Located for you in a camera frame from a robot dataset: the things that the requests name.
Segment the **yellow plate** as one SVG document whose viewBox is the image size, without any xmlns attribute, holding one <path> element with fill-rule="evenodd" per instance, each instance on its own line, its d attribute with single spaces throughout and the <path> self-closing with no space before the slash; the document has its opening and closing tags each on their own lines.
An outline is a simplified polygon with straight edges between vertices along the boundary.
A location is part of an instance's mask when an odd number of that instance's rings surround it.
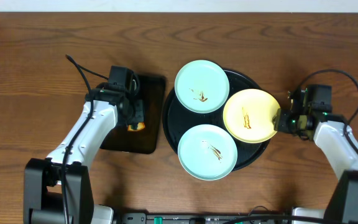
<svg viewBox="0 0 358 224">
<path fill-rule="evenodd" d="M 241 90 L 224 106 L 224 125 L 234 138 L 242 142 L 264 142 L 277 133 L 273 118 L 278 109 L 280 105 L 270 93 L 258 89 Z"/>
</svg>

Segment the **light blue plate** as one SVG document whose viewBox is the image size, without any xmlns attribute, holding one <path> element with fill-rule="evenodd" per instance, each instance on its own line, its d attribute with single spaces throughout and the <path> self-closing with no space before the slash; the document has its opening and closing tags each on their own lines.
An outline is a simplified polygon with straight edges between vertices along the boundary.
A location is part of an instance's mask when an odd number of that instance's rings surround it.
<svg viewBox="0 0 358 224">
<path fill-rule="evenodd" d="M 219 180 L 233 171 L 237 146 L 227 131 L 212 124 L 201 124 L 190 128 L 180 138 L 178 158 L 193 177 Z"/>
<path fill-rule="evenodd" d="M 174 90 L 179 102 L 195 113 L 218 110 L 229 96 L 229 80 L 225 71 L 208 60 L 194 60 L 176 75 Z"/>
</svg>

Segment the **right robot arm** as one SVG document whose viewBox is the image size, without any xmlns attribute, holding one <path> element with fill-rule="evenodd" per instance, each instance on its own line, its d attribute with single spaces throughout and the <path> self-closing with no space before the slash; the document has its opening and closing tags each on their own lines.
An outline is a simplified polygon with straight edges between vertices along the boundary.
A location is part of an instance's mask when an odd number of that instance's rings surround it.
<svg viewBox="0 0 358 224">
<path fill-rule="evenodd" d="M 333 114 L 331 89 L 312 85 L 288 98 L 291 107 L 277 110 L 274 129 L 314 142 L 338 179 L 324 210 L 296 207 L 292 223 L 358 223 L 358 142 L 348 120 Z"/>
</svg>

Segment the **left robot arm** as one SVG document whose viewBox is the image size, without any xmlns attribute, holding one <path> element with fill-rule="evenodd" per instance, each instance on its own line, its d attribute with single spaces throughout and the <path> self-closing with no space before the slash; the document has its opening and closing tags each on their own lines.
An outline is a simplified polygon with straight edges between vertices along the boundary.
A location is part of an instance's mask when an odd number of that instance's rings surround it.
<svg viewBox="0 0 358 224">
<path fill-rule="evenodd" d="M 106 136 L 118 124 L 136 124 L 144 115 L 139 96 L 95 88 L 65 139 L 45 159 L 24 169 L 24 223 L 113 223 L 114 210 L 96 205 L 90 167 Z"/>
</svg>

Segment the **yellow green scrub sponge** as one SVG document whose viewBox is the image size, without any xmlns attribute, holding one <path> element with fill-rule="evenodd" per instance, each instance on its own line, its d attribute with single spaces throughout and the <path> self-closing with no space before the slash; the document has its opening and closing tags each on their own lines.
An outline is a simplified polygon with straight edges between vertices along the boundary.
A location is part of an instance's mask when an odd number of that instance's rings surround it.
<svg viewBox="0 0 358 224">
<path fill-rule="evenodd" d="M 136 132 L 136 131 L 141 131 L 144 128 L 145 128 L 144 122 L 139 122 L 139 123 L 136 123 L 136 124 L 129 124 L 128 127 L 127 127 L 127 130 L 131 131 L 131 132 Z"/>
</svg>

